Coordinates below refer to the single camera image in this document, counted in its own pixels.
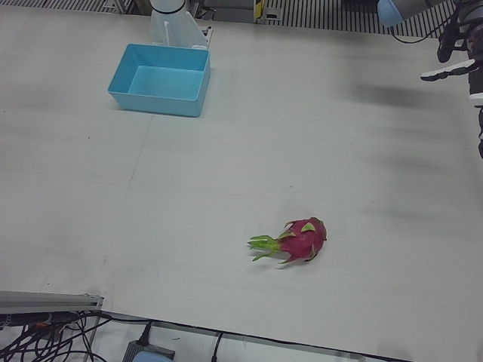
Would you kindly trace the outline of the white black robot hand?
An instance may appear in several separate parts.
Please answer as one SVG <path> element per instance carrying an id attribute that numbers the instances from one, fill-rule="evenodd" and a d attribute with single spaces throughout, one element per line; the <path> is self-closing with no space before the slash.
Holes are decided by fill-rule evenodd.
<path id="1" fill-rule="evenodd" d="M 469 100 L 482 109 L 482 2 L 455 1 L 455 10 L 438 37 L 437 58 L 446 63 L 455 51 L 466 52 L 468 59 L 441 69 L 423 73 L 423 81 L 438 81 L 450 76 L 467 75 Z"/>

